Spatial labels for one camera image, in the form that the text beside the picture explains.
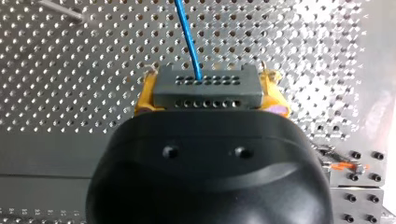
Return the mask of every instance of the perforated metal panel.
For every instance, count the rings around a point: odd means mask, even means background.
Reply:
[[[191,69],[171,2],[57,2],[87,21],[2,1],[5,132],[106,133],[132,116],[145,65]],[[265,61],[285,76],[291,118],[307,134],[347,139],[357,128],[361,1],[186,1],[185,8],[203,68]]]
[[[54,2],[85,21],[0,1],[1,174],[90,177],[110,134],[133,115],[143,74],[168,63],[192,69],[172,0]],[[378,24],[396,21],[380,12],[395,9],[391,1],[185,0],[185,8],[204,69],[265,61],[284,76],[291,120],[370,165],[356,182],[332,173],[332,186],[384,184],[396,34]]]

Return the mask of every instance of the silver metal plate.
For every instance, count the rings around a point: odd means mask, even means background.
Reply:
[[[146,65],[192,69],[173,1],[54,0],[80,10],[81,24],[26,2],[0,1],[0,173],[90,177],[110,134],[133,115]],[[392,1],[185,0],[185,8],[204,69],[265,61],[283,74],[290,118],[309,137],[370,165],[357,182],[332,172],[333,187],[384,184],[396,31],[380,24],[396,22]]]

